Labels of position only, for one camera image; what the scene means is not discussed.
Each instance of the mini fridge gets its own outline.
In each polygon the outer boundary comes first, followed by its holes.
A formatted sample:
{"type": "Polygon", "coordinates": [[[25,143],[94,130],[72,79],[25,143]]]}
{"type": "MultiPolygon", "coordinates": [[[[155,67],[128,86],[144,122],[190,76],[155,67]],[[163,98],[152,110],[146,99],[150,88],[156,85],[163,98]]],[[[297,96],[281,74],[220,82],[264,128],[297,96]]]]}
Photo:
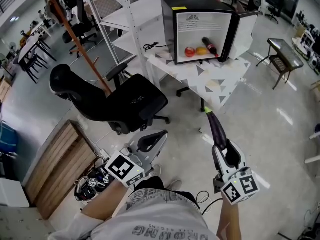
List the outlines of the mini fridge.
{"type": "Polygon", "coordinates": [[[212,59],[225,62],[229,57],[236,59],[251,46],[257,11],[236,12],[218,0],[161,0],[161,5],[165,41],[176,65],[212,59]],[[203,38],[211,41],[217,55],[207,51],[186,56],[188,47],[206,47],[203,38]]]}

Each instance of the yellow label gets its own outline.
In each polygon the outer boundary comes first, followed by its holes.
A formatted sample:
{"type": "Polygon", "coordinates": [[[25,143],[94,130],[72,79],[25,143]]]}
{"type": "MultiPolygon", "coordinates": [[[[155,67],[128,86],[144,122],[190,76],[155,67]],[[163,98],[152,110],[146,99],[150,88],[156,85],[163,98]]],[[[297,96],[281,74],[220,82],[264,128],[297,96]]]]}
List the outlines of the yellow label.
{"type": "Polygon", "coordinates": [[[174,11],[176,11],[176,10],[186,10],[187,9],[187,7],[172,7],[171,8],[172,10],[174,10],[174,11]]]}

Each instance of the eggplant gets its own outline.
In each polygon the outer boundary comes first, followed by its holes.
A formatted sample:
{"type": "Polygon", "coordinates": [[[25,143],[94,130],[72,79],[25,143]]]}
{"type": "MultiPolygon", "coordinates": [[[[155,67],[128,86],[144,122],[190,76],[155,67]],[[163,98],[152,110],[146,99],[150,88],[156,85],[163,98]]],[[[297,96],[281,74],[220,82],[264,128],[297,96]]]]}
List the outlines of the eggplant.
{"type": "Polygon", "coordinates": [[[227,136],[225,130],[210,108],[204,107],[204,111],[209,119],[214,144],[220,148],[221,151],[225,150],[227,148],[227,136]]]}

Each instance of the chair armrest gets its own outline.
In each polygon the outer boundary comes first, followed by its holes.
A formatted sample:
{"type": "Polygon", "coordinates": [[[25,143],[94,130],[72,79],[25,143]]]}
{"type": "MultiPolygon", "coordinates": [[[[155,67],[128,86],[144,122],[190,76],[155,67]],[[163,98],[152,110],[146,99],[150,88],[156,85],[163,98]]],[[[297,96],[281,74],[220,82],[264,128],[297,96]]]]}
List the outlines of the chair armrest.
{"type": "Polygon", "coordinates": [[[118,76],[122,71],[124,71],[128,65],[126,63],[122,63],[118,66],[116,66],[114,69],[112,69],[107,75],[106,79],[108,82],[110,82],[112,79],[114,79],[116,76],[118,76]]]}

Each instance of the bottle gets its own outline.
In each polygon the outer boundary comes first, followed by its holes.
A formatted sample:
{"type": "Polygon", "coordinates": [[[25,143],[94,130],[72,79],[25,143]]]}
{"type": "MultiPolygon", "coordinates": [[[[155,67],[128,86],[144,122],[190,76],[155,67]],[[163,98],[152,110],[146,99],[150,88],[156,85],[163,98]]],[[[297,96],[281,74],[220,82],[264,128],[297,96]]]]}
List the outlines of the bottle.
{"type": "Polygon", "coordinates": [[[216,58],[219,57],[219,55],[217,54],[217,48],[211,43],[209,38],[207,37],[202,38],[202,42],[204,43],[204,45],[206,46],[206,48],[209,50],[211,54],[213,54],[216,58]]]}

